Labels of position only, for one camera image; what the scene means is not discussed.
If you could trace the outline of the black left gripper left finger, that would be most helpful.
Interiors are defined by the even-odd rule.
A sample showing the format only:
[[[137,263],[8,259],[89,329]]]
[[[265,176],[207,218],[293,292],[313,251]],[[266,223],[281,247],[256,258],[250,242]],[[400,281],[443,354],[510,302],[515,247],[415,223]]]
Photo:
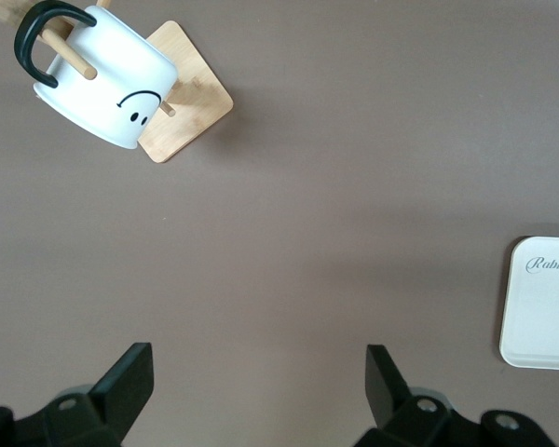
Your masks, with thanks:
[[[152,345],[134,343],[87,391],[19,420],[0,406],[0,447],[122,447],[153,390]]]

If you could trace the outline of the wooden mug rack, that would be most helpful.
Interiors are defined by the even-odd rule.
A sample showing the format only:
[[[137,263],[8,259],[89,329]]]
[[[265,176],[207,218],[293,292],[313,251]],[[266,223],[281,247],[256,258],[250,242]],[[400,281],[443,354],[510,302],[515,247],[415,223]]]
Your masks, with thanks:
[[[25,14],[41,1],[0,0],[0,22],[17,32]],[[112,13],[112,0],[91,1],[91,6]],[[86,79],[92,80],[97,75],[96,69],[66,42],[75,24],[74,19],[65,17],[49,20],[34,41],[33,62],[38,69],[46,71],[56,56],[62,56]],[[170,59],[178,71],[170,93],[137,145],[152,161],[164,163],[230,112],[234,102],[177,22],[166,21],[144,39]]]

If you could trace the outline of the brown table cover sheet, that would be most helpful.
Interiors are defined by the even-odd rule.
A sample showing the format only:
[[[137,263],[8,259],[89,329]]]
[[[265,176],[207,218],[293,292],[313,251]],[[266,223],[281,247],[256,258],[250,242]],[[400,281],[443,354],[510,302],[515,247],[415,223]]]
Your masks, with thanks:
[[[168,162],[39,101],[0,23],[0,405],[135,342],[125,447],[350,447],[369,344],[471,419],[559,372],[499,355],[509,256],[559,237],[559,0],[113,0],[176,20],[232,111]]]

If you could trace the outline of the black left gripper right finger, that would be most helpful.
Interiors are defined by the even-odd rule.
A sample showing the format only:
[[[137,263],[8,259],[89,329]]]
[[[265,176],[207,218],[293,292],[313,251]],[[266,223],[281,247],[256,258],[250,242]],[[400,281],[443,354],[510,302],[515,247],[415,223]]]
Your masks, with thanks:
[[[478,422],[438,394],[412,390],[384,345],[368,345],[365,395],[375,426],[356,447],[557,447],[533,419],[490,410]]]

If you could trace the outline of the white smiley mug black handle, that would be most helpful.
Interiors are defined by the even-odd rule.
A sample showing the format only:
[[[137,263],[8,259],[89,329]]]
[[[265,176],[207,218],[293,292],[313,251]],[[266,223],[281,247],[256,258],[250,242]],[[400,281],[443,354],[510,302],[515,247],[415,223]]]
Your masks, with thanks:
[[[58,17],[76,21],[66,42],[96,69],[94,79],[62,56],[46,71],[34,65],[34,41]],[[178,77],[170,59],[105,8],[80,9],[62,0],[42,0],[30,8],[16,32],[14,52],[34,79],[39,99],[80,128],[127,149],[137,147]]]

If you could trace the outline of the white rabbit print tray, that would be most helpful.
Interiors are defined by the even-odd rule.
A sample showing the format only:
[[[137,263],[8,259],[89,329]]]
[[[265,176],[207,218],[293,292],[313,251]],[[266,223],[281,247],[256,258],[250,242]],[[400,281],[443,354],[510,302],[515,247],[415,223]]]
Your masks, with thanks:
[[[513,248],[499,352],[516,368],[559,371],[559,237]]]

